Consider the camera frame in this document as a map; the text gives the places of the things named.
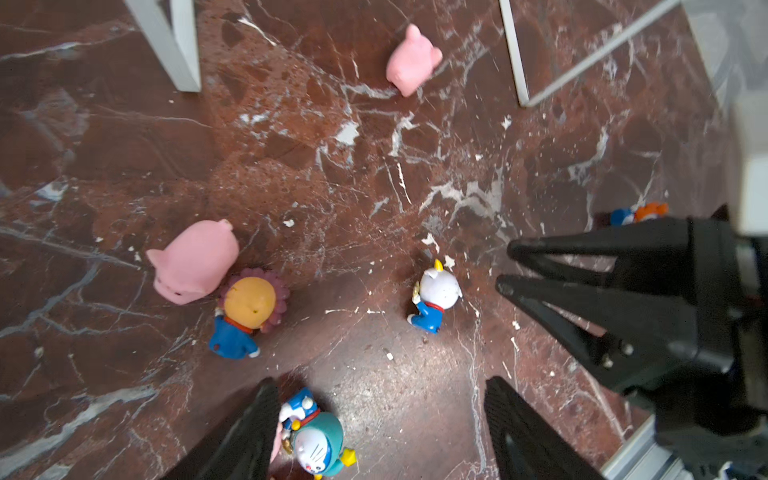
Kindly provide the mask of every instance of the pig ear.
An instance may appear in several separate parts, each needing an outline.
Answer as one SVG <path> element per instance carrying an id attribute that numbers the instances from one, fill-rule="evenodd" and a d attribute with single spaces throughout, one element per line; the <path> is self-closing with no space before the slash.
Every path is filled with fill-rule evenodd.
<path id="1" fill-rule="evenodd" d="M 421 36 L 422 36 L 422 33 L 419 31 L 419 27 L 417 27 L 413 23 L 411 25 L 408 25 L 408 28 L 406 28 L 406 38 L 408 40 L 416 40 Z"/>
<path id="2" fill-rule="evenodd" d="M 438 64 L 442 61 L 442 52 L 439 48 L 434 47 L 432 49 L 432 68 L 438 66 Z"/>
<path id="3" fill-rule="evenodd" d="M 165 264 L 165 252 L 163 250 L 147 250 L 147 258 L 156 269 L 160 269 Z"/>

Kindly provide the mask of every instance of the doraemon figurine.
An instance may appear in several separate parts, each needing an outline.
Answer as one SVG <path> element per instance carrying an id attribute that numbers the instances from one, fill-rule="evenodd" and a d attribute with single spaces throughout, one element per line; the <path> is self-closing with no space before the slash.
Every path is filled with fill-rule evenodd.
<path id="1" fill-rule="evenodd" d="M 629 225 L 667 216 L 670 208 L 667 204 L 652 203 L 632 208 L 618 208 L 611 212 L 611 226 Z"/>
<path id="2" fill-rule="evenodd" d="M 332 413 L 321 412 L 308 388 L 301 389 L 280 408 L 283 447 L 295 453 L 301 468 L 315 475 L 333 477 L 346 466 L 355 465 L 352 449 L 343 448 L 344 431 Z"/>
<path id="3" fill-rule="evenodd" d="M 422 275 L 422 281 L 413 287 L 413 303 L 419 314 L 408 315 L 408 323 L 430 333 L 440 331 L 442 314 L 458 301 L 462 289 L 456 277 L 442 268 L 440 260 L 435 260 L 435 267 Z"/>

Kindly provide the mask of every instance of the red marble floor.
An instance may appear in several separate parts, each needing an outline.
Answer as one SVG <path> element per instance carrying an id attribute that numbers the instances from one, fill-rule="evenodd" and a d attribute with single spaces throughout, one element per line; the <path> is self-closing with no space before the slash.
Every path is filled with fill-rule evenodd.
<path id="1" fill-rule="evenodd" d="M 653 2 L 512 3 L 536 92 Z M 402 98 L 384 67 L 409 22 L 445 60 Z M 0 4 L 0 478 L 157 478 L 265 376 L 339 415 L 359 464 L 337 478 L 495 478 L 493 375 L 602 465 L 643 414 L 493 284 L 510 239 L 720 203 L 683 12 L 531 110 L 492 0 L 202 0 L 197 27 L 204 88 L 181 94 L 119 0 Z M 236 267 L 293 292 L 239 362 L 207 349 L 213 300 L 165 302 L 144 253 L 225 217 Z M 404 319 L 435 256 L 465 296 L 428 338 Z"/>

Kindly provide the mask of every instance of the pink toy pig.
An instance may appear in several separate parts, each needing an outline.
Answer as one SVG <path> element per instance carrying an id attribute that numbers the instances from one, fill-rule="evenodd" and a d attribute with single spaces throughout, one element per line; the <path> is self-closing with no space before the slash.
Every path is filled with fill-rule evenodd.
<path id="1" fill-rule="evenodd" d="M 386 79 L 409 97 L 429 78 L 442 60 L 442 52 L 421 34 L 416 25 L 408 25 L 406 39 L 395 49 L 386 65 Z"/>
<path id="2" fill-rule="evenodd" d="M 147 250 L 157 269 L 154 289 L 177 305 L 203 298 L 219 286 L 239 250 L 228 221 L 194 223 L 165 250 Z"/>

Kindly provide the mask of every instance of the white frame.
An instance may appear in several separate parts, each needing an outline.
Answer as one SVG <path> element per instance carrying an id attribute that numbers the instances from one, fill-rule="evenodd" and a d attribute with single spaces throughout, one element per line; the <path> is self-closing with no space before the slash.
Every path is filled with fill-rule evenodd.
<path id="1" fill-rule="evenodd" d="M 549 84 L 544 90 L 534 95 L 533 98 L 530 98 L 528 94 L 528 85 L 525 83 L 525 72 L 523 71 L 523 63 L 520 58 L 518 34 L 515 31 L 515 19 L 512 17 L 512 6 L 509 2 L 510 0 L 499 0 L 499 3 L 502 7 L 504 32 L 507 36 L 509 60 L 512 63 L 512 77 L 515 79 L 515 89 L 518 92 L 518 101 L 520 102 L 520 106 L 523 108 L 529 108 L 540 104 L 544 99 L 551 96 L 569 81 L 583 73 L 584 70 L 590 68 L 592 65 L 607 57 L 613 50 L 622 46 L 623 43 L 640 33 L 644 28 L 661 18 L 672 8 L 677 7 L 680 3 L 682 3 L 682 0 L 662 0 L 661 2 L 657 3 L 656 6 L 654 6 L 651 10 L 648 10 L 637 20 L 629 24 L 629 26 L 622 29 L 620 32 L 614 35 L 611 40 L 606 42 L 605 45 L 589 54 L 584 60 L 578 62 L 576 66 L 574 66 L 571 70 L 566 71 L 563 75 Z"/>
<path id="2" fill-rule="evenodd" d="M 176 89 L 200 91 L 194 0 L 170 0 L 173 27 L 155 0 L 124 1 Z"/>

